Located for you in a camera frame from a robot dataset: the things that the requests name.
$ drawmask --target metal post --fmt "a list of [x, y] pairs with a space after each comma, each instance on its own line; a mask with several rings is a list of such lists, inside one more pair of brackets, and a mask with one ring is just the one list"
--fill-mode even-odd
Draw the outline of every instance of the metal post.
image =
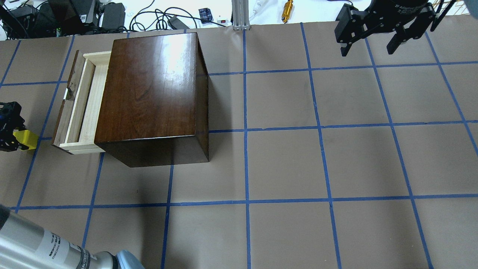
[[235, 31], [249, 30], [249, 0], [232, 0], [232, 28]]

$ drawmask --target screwdriver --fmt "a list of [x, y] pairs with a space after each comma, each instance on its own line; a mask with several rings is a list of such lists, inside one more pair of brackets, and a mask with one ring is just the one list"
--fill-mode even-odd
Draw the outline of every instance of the screwdriver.
[[293, 0], [288, 0], [284, 5], [284, 11], [282, 12], [282, 22], [287, 23], [289, 18], [291, 17], [292, 12], [292, 2]]

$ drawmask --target yellow block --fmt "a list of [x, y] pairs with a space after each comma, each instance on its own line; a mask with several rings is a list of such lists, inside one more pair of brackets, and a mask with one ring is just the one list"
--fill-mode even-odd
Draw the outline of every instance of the yellow block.
[[28, 146], [27, 150], [36, 149], [36, 144], [38, 143], [38, 136], [30, 130], [23, 130], [14, 132], [13, 135], [17, 138], [18, 142]]

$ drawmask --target box top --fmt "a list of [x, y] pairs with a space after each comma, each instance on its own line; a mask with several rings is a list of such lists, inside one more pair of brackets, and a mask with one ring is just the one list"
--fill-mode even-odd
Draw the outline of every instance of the box top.
[[195, 134], [196, 33], [113, 43], [95, 144]]

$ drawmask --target gray cylinder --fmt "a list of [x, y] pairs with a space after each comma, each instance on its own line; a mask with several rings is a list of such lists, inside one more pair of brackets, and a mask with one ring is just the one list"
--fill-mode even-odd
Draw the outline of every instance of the gray cylinder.
[[121, 269], [109, 252], [94, 255], [0, 205], [0, 269]]

